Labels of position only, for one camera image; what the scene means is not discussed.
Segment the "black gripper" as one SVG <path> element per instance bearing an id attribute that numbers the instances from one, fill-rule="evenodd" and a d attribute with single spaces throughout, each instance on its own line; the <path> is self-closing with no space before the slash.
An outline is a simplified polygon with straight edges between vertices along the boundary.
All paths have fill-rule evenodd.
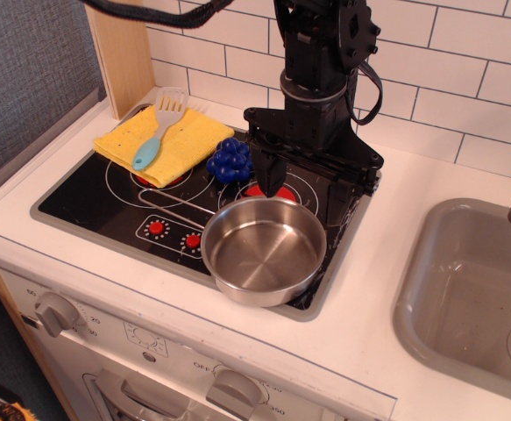
<path id="1" fill-rule="evenodd" d="M 377 190 L 384 160 L 353 131 L 344 96 L 323 103 L 286 96 L 283 110 L 251 107 L 244 118 L 252 137 L 253 169 L 264 196 L 277 195 L 288 163 L 332 181 L 327 219 L 343 219 L 364 194 Z"/>

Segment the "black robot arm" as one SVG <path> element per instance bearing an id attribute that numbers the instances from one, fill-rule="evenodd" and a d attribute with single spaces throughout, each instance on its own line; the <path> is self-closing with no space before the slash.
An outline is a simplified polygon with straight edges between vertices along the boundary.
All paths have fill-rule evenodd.
<path id="1" fill-rule="evenodd" d="M 323 222 L 337 226 L 377 189 L 384 163 L 353 129 L 369 124 L 381 107 L 363 118 L 354 110 L 358 75 L 382 86 L 367 63 L 380 28 L 364 1 L 277 1 L 274 9 L 285 47 L 284 107 L 244 113 L 256 178 L 267 197 L 278 193 L 289 165 L 329 180 Z"/>

